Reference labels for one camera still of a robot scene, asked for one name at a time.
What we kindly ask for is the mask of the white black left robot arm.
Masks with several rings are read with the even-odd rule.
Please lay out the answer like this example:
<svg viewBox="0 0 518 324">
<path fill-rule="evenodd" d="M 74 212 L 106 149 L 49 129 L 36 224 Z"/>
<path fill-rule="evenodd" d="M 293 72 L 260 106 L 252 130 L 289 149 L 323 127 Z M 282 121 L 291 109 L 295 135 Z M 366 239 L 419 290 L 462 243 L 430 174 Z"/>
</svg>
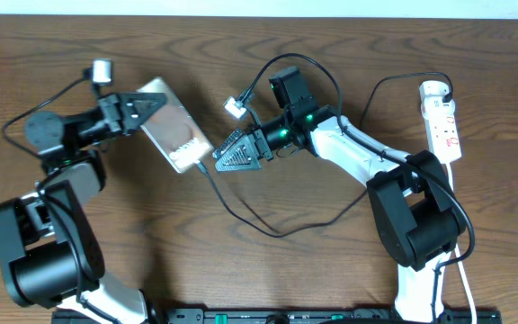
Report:
<svg viewBox="0 0 518 324">
<path fill-rule="evenodd" d="M 106 185 L 95 144 L 136 132 L 167 102 L 161 93 L 98 98 L 87 112 L 60 116 L 44 104 L 22 114 L 45 179 L 0 202 L 0 268 L 11 299 L 62 312 L 67 323 L 166 323 L 145 293 L 105 269 L 83 207 Z"/>
</svg>

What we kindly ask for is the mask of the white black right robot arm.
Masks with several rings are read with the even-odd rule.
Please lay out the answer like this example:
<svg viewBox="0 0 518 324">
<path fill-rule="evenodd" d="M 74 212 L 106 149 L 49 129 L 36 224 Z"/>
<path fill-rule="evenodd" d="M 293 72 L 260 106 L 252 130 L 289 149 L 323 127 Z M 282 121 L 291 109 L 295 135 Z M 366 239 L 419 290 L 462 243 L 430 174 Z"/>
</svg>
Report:
<svg viewBox="0 0 518 324">
<path fill-rule="evenodd" d="M 443 314 L 444 269 L 462 262 L 457 239 L 473 228 L 452 184 L 451 162 L 461 155 L 452 82 L 442 72 L 425 78 L 420 111 L 429 148 L 417 154 L 380 143 L 339 107 L 319 104 L 300 69 L 291 66 L 269 78 L 281 115 L 234 130 L 213 157 L 219 173 L 259 170 L 280 149 L 294 146 L 342 168 L 365 187 L 380 241 L 397 262 L 397 315 L 436 323 Z"/>
</svg>

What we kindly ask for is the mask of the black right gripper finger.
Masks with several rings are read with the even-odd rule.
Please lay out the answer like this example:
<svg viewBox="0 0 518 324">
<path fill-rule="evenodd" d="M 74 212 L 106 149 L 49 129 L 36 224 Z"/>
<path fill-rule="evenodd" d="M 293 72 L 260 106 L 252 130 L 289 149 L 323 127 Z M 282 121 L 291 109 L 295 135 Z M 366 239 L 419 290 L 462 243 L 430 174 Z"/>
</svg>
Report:
<svg viewBox="0 0 518 324">
<path fill-rule="evenodd" d="M 260 170 L 259 152 L 251 135 L 241 137 L 221 157 L 215 158 L 215 169 L 219 173 Z"/>
<path fill-rule="evenodd" d="M 235 128 L 223 143 L 213 151 L 212 157 L 221 158 L 244 135 L 245 133 L 240 128 Z"/>
</svg>

